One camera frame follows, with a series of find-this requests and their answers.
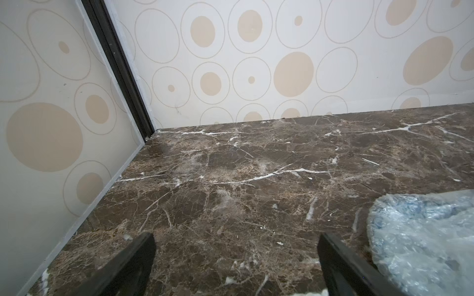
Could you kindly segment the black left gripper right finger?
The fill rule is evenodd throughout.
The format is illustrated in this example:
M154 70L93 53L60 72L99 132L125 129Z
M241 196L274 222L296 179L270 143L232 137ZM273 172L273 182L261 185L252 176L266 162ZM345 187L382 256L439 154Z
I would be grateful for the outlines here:
M401 296L403 293L339 238L322 233L317 245L331 296Z

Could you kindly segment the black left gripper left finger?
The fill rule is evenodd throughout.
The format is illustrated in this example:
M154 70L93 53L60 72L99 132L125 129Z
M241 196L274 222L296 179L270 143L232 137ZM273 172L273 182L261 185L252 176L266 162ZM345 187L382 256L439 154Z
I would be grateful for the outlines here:
M156 255L151 233L142 233L82 283L73 296L143 296Z

